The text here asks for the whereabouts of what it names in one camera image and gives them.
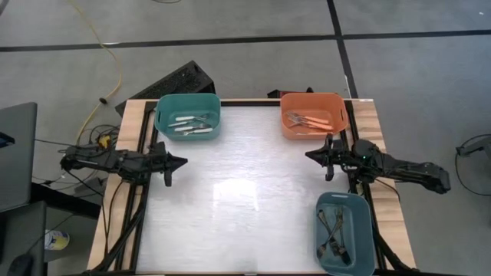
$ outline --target teal basket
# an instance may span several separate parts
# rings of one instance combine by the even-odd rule
[[[176,123],[177,117],[202,116],[213,130],[209,133],[193,133],[187,136],[175,132],[168,125]],[[195,126],[194,121],[187,126]],[[171,94],[160,98],[155,114],[155,128],[175,141],[211,140],[220,134],[220,99],[215,94]]]
[[[325,218],[332,230],[336,223],[334,211],[339,208],[343,208],[343,240],[351,263],[346,265],[339,255],[334,255],[330,247],[327,247],[325,253],[318,258],[319,263],[330,275],[370,276],[375,270],[370,207],[367,201],[359,195],[326,192],[319,197],[315,208],[315,249],[317,251],[329,237],[326,228],[317,217],[318,212],[322,210],[325,213]],[[334,238],[337,242],[341,242],[339,233],[334,235]]]

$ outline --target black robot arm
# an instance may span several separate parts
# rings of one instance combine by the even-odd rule
[[[70,146],[61,159],[61,168],[98,169],[109,173],[117,173],[129,183],[143,185],[150,180],[149,173],[164,174],[166,186],[172,185],[172,172],[187,163],[187,159],[173,156],[166,151],[163,142],[150,148],[148,154],[130,150],[112,150],[100,148],[98,145]]]
[[[332,135],[328,135],[321,149],[305,155],[321,166],[328,167],[327,181],[334,176],[333,165],[339,165],[344,172],[353,173],[361,182],[372,183],[377,177],[386,177],[418,183],[439,194],[450,190],[448,172],[442,167],[429,162],[412,163],[395,159],[382,153],[375,144],[367,140],[356,141],[350,151],[343,147],[342,141],[333,141]]]

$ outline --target plastic container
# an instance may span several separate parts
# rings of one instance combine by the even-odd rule
[[[45,230],[44,233],[45,250],[63,250],[70,242],[68,233],[55,230]]]
[[[328,120],[333,127],[330,133],[337,134],[348,126],[348,115],[344,100],[336,93],[291,93],[280,100],[282,110],[283,136],[290,140],[323,140],[326,130],[309,128],[294,124],[288,119],[287,112],[292,111],[302,116]]]
[[[329,238],[328,231],[318,218],[318,212],[323,210],[331,230],[336,223],[335,210],[343,208],[343,236],[351,263],[346,265],[340,256],[335,256],[331,247],[327,246],[325,253],[319,258],[321,266],[330,275],[372,275],[375,270],[374,240],[371,228],[371,215],[368,203],[359,195],[326,192],[319,197],[315,207],[316,241],[315,254],[318,248]],[[336,241],[341,244],[339,233],[334,234]]]
[[[208,114],[204,123],[208,123],[213,130],[209,133],[193,133],[183,135],[168,127],[176,123],[177,117],[202,116]],[[193,121],[195,126],[200,121]],[[215,94],[171,94],[162,97],[156,108],[155,128],[162,134],[175,141],[211,140],[220,133],[220,99]]]

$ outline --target white table surface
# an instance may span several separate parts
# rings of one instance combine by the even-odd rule
[[[287,140],[279,107],[222,107],[220,135],[173,142],[189,162],[173,186],[153,174],[137,271],[322,272],[315,257],[315,204],[347,192],[348,178],[305,156],[324,141]]]

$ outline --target floor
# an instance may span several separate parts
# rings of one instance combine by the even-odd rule
[[[329,10],[329,2],[334,3],[336,14],[332,6]],[[114,61],[97,49],[90,29],[67,1],[3,3],[0,107],[35,101],[37,138],[73,143],[97,99],[116,84]],[[453,164],[456,146],[471,136],[491,133],[488,1],[182,0],[159,4],[106,0],[78,4],[103,42],[133,43],[114,46],[120,47],[114,52],[121,62],[123,86],[110,107],[97,113],[94,125],[118,124],[113,106],[191,60],[215,81],[217,94],[223,98],[265,97],[274,89],[307,87],[343,97],[374,98],[392,155],[431,161],[450,172],[452,191],[446,195],[398,184],[417,267],[448,274],[489,274],[490,201],[466,191],[456,179]],[[340,28],[331,23],[331,16]],[[233,38],[253,39],[243,43]],[[32,47],[46,45],[58,45],[58,51]],[[59,149],[36,144],[35,176],[53,179],[60,175]],[[460,160],[459,166],[468,186],[491,193],[489,161],[482,154]],[[49,214],[48,226],[65,216],[57,210]],[[95,222],[85,218],[64,225],[80,241],[90,241],[94,227]],[[74,242],[69,257],[50,263],[49,274],[83,271],[90,244]]]

